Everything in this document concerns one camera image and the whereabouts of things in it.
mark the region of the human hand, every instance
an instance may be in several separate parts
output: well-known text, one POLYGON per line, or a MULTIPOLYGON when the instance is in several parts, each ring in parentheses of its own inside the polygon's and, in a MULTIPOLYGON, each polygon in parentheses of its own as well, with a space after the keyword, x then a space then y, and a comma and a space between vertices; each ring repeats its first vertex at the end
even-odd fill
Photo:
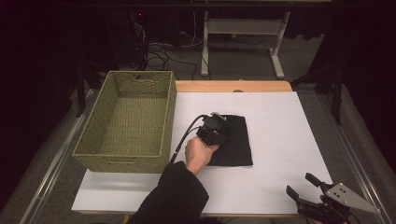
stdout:
POLYGON ((195 136, 186 145, 186 167, 197 175, 212 158, 219 146, 207 146, 201 138, 195 136))

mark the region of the black cloth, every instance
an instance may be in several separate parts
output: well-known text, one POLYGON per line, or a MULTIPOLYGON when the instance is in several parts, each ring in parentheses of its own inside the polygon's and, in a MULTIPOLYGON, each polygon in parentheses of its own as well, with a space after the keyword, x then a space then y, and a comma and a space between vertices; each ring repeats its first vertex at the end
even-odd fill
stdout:
POLYGON ((251 149, 248 141, 248 127, 244 117, 224 115, 227 121, 221 133, 226 142, 216 150, 209 166, 251 166, 251 149))
POLYGON ((197 223, 209 196, 183 161, 165 167, 158 186, 127 224, 197 223))

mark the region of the white board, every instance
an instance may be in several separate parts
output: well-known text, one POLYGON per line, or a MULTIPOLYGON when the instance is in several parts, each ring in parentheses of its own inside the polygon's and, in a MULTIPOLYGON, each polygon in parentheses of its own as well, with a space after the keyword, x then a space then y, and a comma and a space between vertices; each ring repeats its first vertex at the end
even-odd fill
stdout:
MULTIPOLYGON (((203 214, 297 214, 286 194, 294 188, 303 199, 320 202, 320 189, 304 179, 311 173, 331 183, 329 172, 296 92, 180 92, 172 152, 199 115, 243 116, 252 150, 251 167, 206 167, 198 174, 209 194, 203 214)), ((202 125, 199 120, 196 126, 202 125)), ((184 142, 176 161, 184 161, 184 142)), ((132 213, 157 185, 160 175, 93 173, 87 170, 72 210, 85 213, 132 213)))

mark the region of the table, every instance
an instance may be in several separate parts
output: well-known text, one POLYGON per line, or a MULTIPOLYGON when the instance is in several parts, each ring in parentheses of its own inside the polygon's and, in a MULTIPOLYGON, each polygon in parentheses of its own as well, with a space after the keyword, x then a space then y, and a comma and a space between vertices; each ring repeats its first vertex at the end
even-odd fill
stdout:
MULTIPOLYGON (((291 2, 331 2, 332 0, 297 0, 291 2)), ((239 0, 237 2, 252 2, 252 0, 239 0)), ((286 0, 259 0, 257 2, 290 2, 286 0)), ((209 13, 206 11, 204 16, 204 46, 202 50, 201 75, 207 76, 209 73, 209 48, 207 46, 209 34, 232 34, 232 35, 276 35, 276 43, 273 48, 269 48, 269 54, 276 77, 283 79, 285 77, 280 61, 277 57, 280 44, 288 25, 290 12, 285 11, 282 19, 278 20, 247 20, 247 19, 210 19, 209 13)))
MULTIPOLYGON (((321 191, 304 179, 305 173, 332 181, 298 96, 289 83, 178 81, 177 90, 172 148, 176 148, 197 115, 218 111, 247 119, 254 165, 206 167, 198 174, 210 196, 203 215, 296 217, 297 208, 286 194, 287 185, 302 198, 319 202, 321 191)), ((177 161, 183 160, 183 149, 184 146, 177 161)), ((72 210, 85 214, 131 214, 155 188, 159 177, 87 171, 72 210)))

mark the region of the black camera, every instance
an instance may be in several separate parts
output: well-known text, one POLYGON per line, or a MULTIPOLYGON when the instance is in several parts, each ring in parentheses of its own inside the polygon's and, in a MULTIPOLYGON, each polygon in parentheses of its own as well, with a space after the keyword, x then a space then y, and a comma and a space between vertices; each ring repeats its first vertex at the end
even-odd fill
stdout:
POLYGON ((227 139, 223 134, 226 118, 216 112, 211 115, 204 117, 204 125, 198 128, 197 136, 208 146, 222 145, 227 139))

